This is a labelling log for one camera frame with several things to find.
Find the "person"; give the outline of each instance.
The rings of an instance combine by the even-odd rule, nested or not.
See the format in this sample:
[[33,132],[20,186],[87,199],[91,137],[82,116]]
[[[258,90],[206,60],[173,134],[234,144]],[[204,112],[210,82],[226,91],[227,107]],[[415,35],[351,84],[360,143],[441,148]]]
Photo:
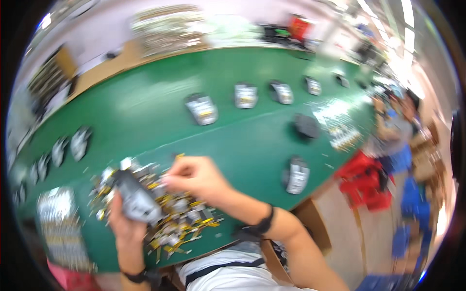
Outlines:
[[413,137],[412,122],[417,115],[420,99],[411,91],[406,90],[404,99],[399,103],[401,114],[385,120],[385,103],[373,98],[376,113],[377,131],[371,135],[362,148],[369,157],[376,158],[387,173],[393,172],[390,156],[400,152]]
[[[257,225],[264,218],[272,220],[264,233],[267,239],[281,242],[288,254],[289,275],[297,287],[280,286],[273,279],[265,264],[254,265],[260,260],[260,252],[226,249],[207,257],[191,261],[177,268],[181,282],[190,290],[319,290],[348,291],[342,279],[329,268],[322,253],[308,231],[290,212],[256,200],[234,189],[208,157],[184,156],[177,159],[163,183],[173,191],[189,191],[208,205],[218,208],[247,225]],[[126,291],[147,291],[147,282],[136,284],[127,274],[139,274],[144,270],[143,238],[146,224],[127,219],[122,213],[122,199],[118,192],[110,205],[109,223],[115,234],[121,281]],[[223,266],[205,273],[206,268],[232,262],[245,266]]]

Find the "wrist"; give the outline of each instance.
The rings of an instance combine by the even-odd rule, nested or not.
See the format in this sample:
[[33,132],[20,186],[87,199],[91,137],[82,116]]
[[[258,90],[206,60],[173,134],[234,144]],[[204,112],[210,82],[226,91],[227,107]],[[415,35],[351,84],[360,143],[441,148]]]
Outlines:
[[117,242],[116,250],[118,252],[118,264],[120,271],[130,275],[136,275],[145,268],[143,244]]

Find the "fluorescent light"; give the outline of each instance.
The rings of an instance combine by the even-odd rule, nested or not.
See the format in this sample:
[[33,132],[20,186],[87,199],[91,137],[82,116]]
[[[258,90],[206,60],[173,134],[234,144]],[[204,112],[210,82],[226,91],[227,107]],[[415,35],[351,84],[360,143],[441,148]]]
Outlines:
[[379,19],[375,18],[375,17],[371,17],[372,21],[374,22],[374,24],[376,25],[377,29],[378,30],[382,30],[383,32],[385,32],[385,28],[384,28],[384,25],[380,22]]
[[344,10],[348,9],[348,5],[346,5],[345,3],[342,3],[342,0],[329,0],[329,1]]
[[390,40],[388,41],[389,46],[392,48],[397,48],[401,44],[401,40],[398,37],[392,36],[390,37]]
[[388,34],[385,31],[379,30],[380,36],[384,41],[389,41],[390,38],[388,37]]
[[377,18],[377,15],[375,15],[372,10],[370,9],[369,5],[367,5],[366,1],[364,0],[357,0],[359,5],[361,5],[361,8],[370,16]]
[[356,22],[357,23],[362,23],[364,25],[368,25],[369,24],[369,20],[367,20],[367,18],[365,18],[364,16],[362,15],[358,15],[358,17],[356,18]]
[[414,31],[409,28],[404,29],[404,48],[410,53],[414,53]]
[[406,70],[411,70],[412,53],[408,52],[407,50],[404,50],[403,63]]
[[404,21],[407,25],[414,27],[411,0],[401,0],[401,5],[403,5]]
[[45,15],[44,19],[42,19],[42,29],[45,29],[52,23],[52,19],[50,18],[50,13]]

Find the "black pad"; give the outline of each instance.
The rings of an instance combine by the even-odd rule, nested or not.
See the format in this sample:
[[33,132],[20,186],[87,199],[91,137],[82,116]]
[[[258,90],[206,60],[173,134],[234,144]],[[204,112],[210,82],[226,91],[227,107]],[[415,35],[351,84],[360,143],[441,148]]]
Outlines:
[[314,118],[303,114],[295,115],[295,128],[301,137],[318,138],[319,124]]

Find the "hand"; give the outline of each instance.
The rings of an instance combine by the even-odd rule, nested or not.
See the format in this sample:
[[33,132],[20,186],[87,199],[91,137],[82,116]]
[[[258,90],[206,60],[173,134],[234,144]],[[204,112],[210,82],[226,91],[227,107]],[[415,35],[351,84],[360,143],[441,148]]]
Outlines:
[[120,192],[115,190],[110,204],[109,223],[115,234],[118,263],[121,271],[136,275],[144,270],[143,240],[147,224],[126,218],[122,208]]
[[204,156],[177,159],[162,182],[170,190],[190,191],[191,195],[214,207],[233,190],[214,162]]
[[115,190],[110,204],[109,223],[115,234],[117,244],[142,244],[147,232],[147,224],[126,218],[122,208],[123,200],[120,192]]
[[385,103],[378,99],[378,98],[372,98],[373,104],[374,104],[374,109],[378,112],[383,112],[385,110]]

